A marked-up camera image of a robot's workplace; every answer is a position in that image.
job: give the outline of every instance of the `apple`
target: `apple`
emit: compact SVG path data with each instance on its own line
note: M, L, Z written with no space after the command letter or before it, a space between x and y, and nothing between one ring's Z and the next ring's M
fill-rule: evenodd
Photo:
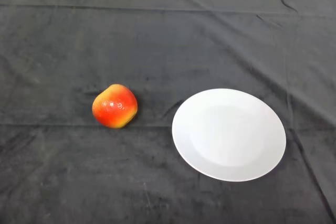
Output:
M100 93L92 104L93 116L110 128L125 126L137 113L138 103L131 90L113 84Z

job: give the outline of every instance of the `plate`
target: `plate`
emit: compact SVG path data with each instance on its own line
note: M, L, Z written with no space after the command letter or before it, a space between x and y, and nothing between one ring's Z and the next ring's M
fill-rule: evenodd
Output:
M232 89L211 89L188 98L172 126L175 146L197 171L240 182L270 172L286 147L276 113L258 98Z

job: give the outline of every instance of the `plate center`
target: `plate center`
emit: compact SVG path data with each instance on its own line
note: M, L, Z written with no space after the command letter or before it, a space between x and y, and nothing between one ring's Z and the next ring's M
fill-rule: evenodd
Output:
M207 160L223 166L243 166L261 153L265 134L257 115L234 106L214 106L191 122L191 140Z

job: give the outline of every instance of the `table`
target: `table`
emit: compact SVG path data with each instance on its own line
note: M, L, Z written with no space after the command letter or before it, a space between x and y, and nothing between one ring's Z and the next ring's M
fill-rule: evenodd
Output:
M336 0L0 0L0 223L336 223ZM139 102L125 128L91 105ZM266 102L287 147L269 174L209 178L178 154L189 96Z

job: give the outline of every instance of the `dark gray tablecloth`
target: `dark gray tablecloth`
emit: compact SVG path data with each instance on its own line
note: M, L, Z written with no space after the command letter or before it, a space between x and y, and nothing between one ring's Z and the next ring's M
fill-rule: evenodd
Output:
M0 223L336 223L336 0L0 0ZM99 125L110 84L137 117ZM287 148L243 183L178 154L173 115L231 88Z

